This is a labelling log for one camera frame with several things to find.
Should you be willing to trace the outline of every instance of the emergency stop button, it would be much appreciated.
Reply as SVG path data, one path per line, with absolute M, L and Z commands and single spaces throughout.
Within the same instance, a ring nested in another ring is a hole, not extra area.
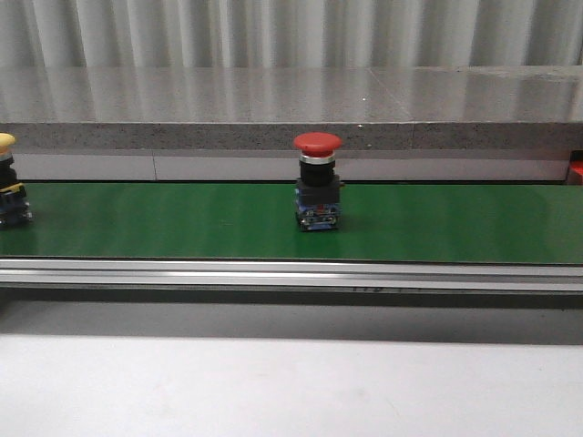
M 330 157 L 342 143 L 339 137 L 325 132 L 308 132 L 293 140 L 293 145 L 310 158 Z
M 583 161 L 571 161 L 568 167 L 567 185 L 583 185 Z

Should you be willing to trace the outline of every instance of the aluminum rail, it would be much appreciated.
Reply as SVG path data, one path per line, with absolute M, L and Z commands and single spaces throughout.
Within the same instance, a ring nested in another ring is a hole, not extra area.
M 0 288 L 192 288 L 392 292 L 474 290 L 583 295 L 583 267 L 405 263 L 0 259 Z

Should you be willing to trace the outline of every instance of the yellow push button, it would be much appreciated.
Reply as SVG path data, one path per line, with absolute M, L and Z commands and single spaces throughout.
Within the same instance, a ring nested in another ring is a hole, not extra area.
M 0 132 L 0 155 L 9 151 L 9 147 L 16 142 L 16 138 L 10 134 Z

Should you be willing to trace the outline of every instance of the white table surface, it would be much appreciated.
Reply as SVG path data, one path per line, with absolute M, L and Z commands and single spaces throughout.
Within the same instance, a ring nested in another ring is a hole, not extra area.
M 583 435 L 583 347 L 0 338 L 0 434 Z
M 583 346 L 236 331 L 317 337 L 342 320 L 355 338 L 418 325 L 419 340 L 572 341 L 559 329 L 581 326 L 580 311 L 15 303 L 0 309 L 0 436 L 583 435 Z

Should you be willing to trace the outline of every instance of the conveyor belt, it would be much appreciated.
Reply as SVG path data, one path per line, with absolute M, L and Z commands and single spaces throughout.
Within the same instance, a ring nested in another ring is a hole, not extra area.
M 36 222 L 0 234 L 21 288 L 583 291 L 583 190 L 343 188 L 339 231 L 302 233 L 293 184 L 29 183 Z

